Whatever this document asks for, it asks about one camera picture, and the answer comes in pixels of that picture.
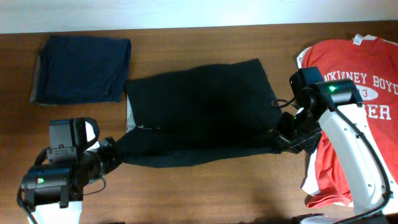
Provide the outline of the black shorts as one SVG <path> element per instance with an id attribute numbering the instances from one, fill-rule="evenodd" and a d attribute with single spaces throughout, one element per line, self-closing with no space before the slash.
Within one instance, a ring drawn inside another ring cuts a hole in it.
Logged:
<path id="1" fill-rule="evenodd" d="M 134 129 L 116 143 L 127 164 L 166 168 L 276 154 L 282 113 L 258 59 L 126 83 Z"/>

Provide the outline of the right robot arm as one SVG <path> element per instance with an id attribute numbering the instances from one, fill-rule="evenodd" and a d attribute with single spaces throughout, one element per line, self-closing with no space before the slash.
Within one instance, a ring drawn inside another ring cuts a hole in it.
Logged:
<path id="1" fill-rule="evenodd" d="M 324 132 L 353 196 L 354 216 L 344 223 L 390 223 L 397 218 L 397 182 L 371 134 L 354 82 L 326 82 L 316 67 L 299 69 L 289 82 L 298 111 L 282 115 L 273 130 L 277 145 L 293 153 L 308 151 Z"/>

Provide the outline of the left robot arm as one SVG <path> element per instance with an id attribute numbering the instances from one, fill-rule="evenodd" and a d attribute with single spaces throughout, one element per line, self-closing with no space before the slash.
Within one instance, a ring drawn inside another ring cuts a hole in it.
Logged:
<path id="1" fill-rule="evenodd" d="M 45 148 L 23 176 L 17 192 L 17 204 L 30 223 L 79 223 L 87 185 L 98 180 L 106 186 L 105 175 L 123 163 L 112 137 L 85 150 L 79 159 L 49 162 L 55 149 Z"/>

